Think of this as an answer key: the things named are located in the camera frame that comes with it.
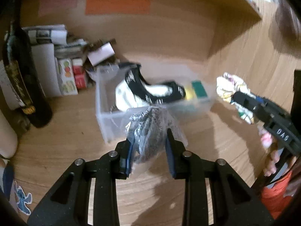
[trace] clear plastic container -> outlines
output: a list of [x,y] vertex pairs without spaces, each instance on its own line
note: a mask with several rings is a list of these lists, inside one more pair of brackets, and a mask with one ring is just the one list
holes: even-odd
[[[125,123],[124,120],[129,119],[133,114],[147,109],[147,107],[142,107],[131,108],[126,112],[110,112],[111,107],[115,104],[115,89],[117,85],[124,80],[125,73],[130,67],[131,66],[120,69],[118,65],[111,65],[99,66],[97,68],[96,117],[106,143],[123,137],[125,138],[125,126],[128,122]],[[202,81],[202,78],[191,71],[186,65],[147,63],[142,64],[141,74],[145,80],[151,84],[175,80],[175,82],[185,87],[195,80],[202,82],[207,97],[181,100],[165,105],[171,115],[178,121],[192,117],[196,118],[196,116],[209,111],[215,101],[215,86],[211,86]]]

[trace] green sponge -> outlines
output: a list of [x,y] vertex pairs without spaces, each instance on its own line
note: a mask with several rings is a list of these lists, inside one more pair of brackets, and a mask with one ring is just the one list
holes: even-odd
[[193,81],[191,82],[191,85],[195,91],[197,98],[208,97],[201,81]]

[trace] sticker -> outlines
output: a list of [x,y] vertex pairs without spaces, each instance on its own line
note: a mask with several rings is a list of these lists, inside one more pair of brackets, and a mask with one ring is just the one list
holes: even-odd
[[86,0],[86,15],[149,14],[150,0]]
[[24,193],[23,189],[21,188],[21,186],[17,187],[17,182],[16,181],[14,183],[14,190],[15,190],[15,193],[16,193],[18,199],[19,199],[19,201],[17,202],[17,206],[18,206],[19,210],[21,212],[23,212],[24,214],[26,214],[27,216],[31,215],[31,211],[26,206],[26,204],[31,204],[33,202],[32,194],[28,193],[25,196],[25,193]]

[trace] plastic bag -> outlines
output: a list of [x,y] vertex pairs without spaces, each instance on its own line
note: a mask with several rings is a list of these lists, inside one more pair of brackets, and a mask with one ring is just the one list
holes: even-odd
[[165,107],[150,106],[147,110],[132,115],[129,120],[125,130],[132,148],[131,174],[139,175],[148,170],[165,150],[168,128],[172,130],[175,140],[188,145],[176,120]]

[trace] wine bottle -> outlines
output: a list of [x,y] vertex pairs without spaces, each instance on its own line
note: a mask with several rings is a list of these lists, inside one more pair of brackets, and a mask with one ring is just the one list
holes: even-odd
[[52,110],[40,86],[31,54],[30,39],[20,26],[21,0],[14,0],[14,15],[2,50],[6,73],[20,107],[37,128],[49,123]]

